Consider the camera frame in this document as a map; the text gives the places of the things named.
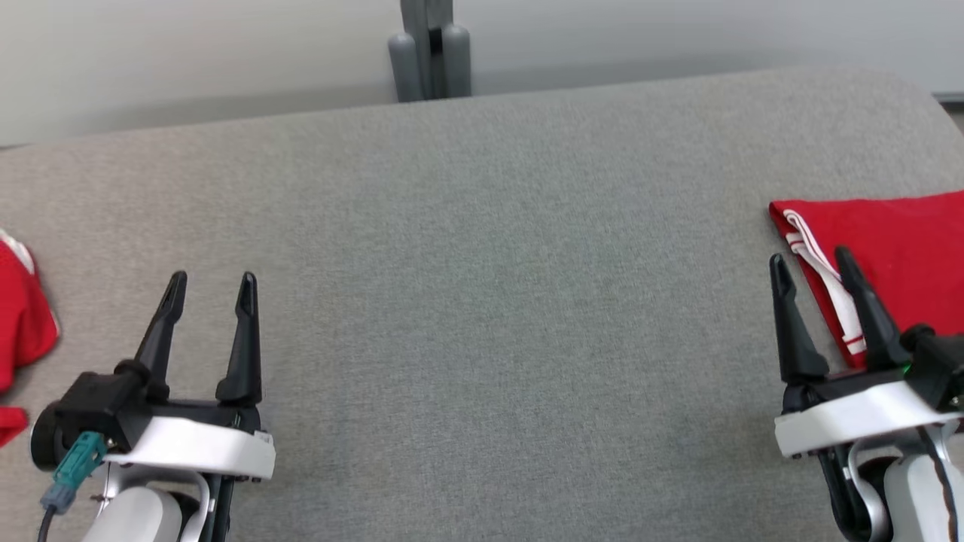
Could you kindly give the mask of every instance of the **white stripe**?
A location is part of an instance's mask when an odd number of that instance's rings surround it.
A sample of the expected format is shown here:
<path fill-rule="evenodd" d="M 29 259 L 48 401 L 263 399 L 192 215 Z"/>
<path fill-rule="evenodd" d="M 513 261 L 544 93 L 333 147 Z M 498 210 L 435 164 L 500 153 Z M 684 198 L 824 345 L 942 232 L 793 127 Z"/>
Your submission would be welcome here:
<path fill-rule="evenodd" d="M 863 339 L 855 340 L 846 346 L 846 349 L 850 354 L 860 354 L 861 352 L 867 350 L 867 342 Z"/>
<path fill-rule="evenodd" d="M 20 263 L 27 268 L 27 271 L 31 275 L 34 274 L 34 259 L 30 257 L 30 251 L 27 247 L 23 246 L 23 243 L 17 241 L 13 237 L 10 237 L 2 228 L 0 228 L 0 241 L 3 241 L 5 245 L 10 247 L 10 252 L 20 260 Z"/>
<path fill-rule="evenodd" d="M 830 303 L 837 314 L 837 320 L 843 328 L 843 342 L 848 343 L 847 350 L 851 354 L 867 350 L 863 341 L 864 331 L 860 327 L 860 318 L 857 316 L 857 308 L 853 305 L 853 298 L 847 293 L 846 288 L 841 284 L 837 270 L 830 265 L 827 256 L 817 244 L 817 239 L 807 226 L 807 221 L 792 209 L 783 211 L 783 215 L 787 222 L 796 228 L 796 232 L 788 233 L 786 237 L 790 250 L 810 264 L 823 280 L 823 285 L 830 296 Z"/>

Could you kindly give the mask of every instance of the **robotic arm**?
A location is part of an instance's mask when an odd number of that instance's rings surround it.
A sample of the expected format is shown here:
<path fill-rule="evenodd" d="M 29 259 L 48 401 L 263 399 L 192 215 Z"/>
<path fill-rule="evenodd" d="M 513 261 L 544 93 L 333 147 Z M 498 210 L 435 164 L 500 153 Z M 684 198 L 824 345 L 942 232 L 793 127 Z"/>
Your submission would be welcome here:
<path fill-rule="evenodd" d="M 270 479 L 275 447 L 261 428 L 261 359 L 257 281 L 245 273 L 228 374 L 214 401 L 172 400 L 166 383 L 174 325 L 184 307 L 187 274 L 174 273 L 133 360 L 114 374 L 82 373 L 40 414 L 31 456 L 54 485 L 39 540 L 54 515 L 73 502 L 88 475 L 104 479 L 100 508 L 83 542 L 223 542 L 234 484 Z M 197 496 L 153 482 L 193 486 Z"/>
<path fill-rule="evenodd" d="M 784 456 L 815 456 L 837 526 L 853 542 L 958 542 L 964 478 L 946 442 L 964 413 L 964 336 L 926 325 L 903 335 L 847 248 L 836 251 L 867 342 L 867 370 L 829 374 L 794 298 L 780 255 L 770 282 L 787 384 L 776 438 Z M 901 456 L 865 459 L 896 448 Z"/>

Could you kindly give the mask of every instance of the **gray cylindrical object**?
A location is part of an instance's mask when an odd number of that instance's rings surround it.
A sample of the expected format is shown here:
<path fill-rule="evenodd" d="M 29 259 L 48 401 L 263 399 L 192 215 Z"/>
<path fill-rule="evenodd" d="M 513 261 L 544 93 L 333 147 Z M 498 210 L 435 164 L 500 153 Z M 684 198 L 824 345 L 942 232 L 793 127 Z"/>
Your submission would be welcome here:
<path fill-rule="evenodd" d="M 442 28 L 442 59 L 445 65 L 446 97 L 472 95 L 472 63 L 469 31 L 457 24 Z"/>
<path fill-rule="evenodd" d="M 388 39 L 388 55 L 391 58 L 391 72 L 395 77 L 398 101 L 404 103 L 425 99 L 421 88 L 421 74 L 418 72 L 415 38 L 405 32 L 392 36 Z"/>

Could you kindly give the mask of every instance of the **teal connector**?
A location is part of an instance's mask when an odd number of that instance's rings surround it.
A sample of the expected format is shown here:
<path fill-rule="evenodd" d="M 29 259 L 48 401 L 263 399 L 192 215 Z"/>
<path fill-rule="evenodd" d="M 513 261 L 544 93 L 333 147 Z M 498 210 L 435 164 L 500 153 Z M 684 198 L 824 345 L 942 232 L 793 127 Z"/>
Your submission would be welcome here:
<path fill-rule="evenodd" d="M 81 433 L 54 471 L 54 484 L 43 494 L 40 505 L 58 515 L 67 512 L 80 484 L 103 463 L 104 455 L 107 455 L 107 445 L 102 435 L 93 431 Z"/>

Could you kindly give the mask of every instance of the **gray fabric surface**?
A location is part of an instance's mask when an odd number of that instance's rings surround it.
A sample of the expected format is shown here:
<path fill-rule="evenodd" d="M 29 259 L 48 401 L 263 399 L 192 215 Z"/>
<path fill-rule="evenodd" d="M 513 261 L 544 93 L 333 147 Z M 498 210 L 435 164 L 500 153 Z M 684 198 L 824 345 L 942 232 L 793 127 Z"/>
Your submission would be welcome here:
<path fill-rule="evenodd" d="M 766 205 L 961 188 L 944 111 L 843 68 L 15 149 L 0 226 L 64 336 L 3 399 L 36 413 L 131 356 L 178 268 L 170 383 L 213 396 L 250 269 L 278 465 L 235 541 L 840 540 L 817 463 L 773 439 Z M 40 522 L 27 443 L 0 449 L 5 540 Z"/>

